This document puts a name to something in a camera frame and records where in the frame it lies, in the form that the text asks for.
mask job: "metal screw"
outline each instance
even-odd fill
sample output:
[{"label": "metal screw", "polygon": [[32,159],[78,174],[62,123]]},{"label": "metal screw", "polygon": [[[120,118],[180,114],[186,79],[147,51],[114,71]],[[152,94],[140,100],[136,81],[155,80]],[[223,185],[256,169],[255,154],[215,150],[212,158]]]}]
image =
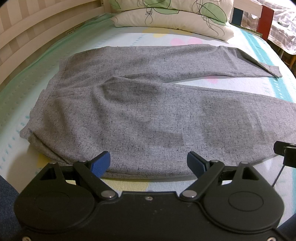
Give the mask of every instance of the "metal screw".
[{"label": "metal screw", "polygon": [[23,237],[22,241],[31,241],[31,239],[29,237]]},{"label": "metal screw", "polygon": [[152,200],[153,200],[153,197],[145,197],[145,199],[146,199],[147,201],[152,201]]},{"label": "metal screw", "polygon": [[102,197],[105,198],[113,198],[115,197],[116,193],[112,190],[106,190],[101,192]]},{"label": "metal screw", "polygon": [[197,196],[197,192],[193,190],[185,190],[182,195],[187,198],[194,198]]}]

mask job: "headboard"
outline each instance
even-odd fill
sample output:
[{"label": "headboard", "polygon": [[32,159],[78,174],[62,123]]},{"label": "headboard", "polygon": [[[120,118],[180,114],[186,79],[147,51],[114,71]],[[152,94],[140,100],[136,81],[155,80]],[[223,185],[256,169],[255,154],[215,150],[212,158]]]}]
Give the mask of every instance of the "headboard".
[{"label": "headboard", "polygon": [[[261,16],[262,6],[234,7]],[[108,0],[8,0],[0,8],[0,91],[53,43],[85,21],[111,12]]]}]

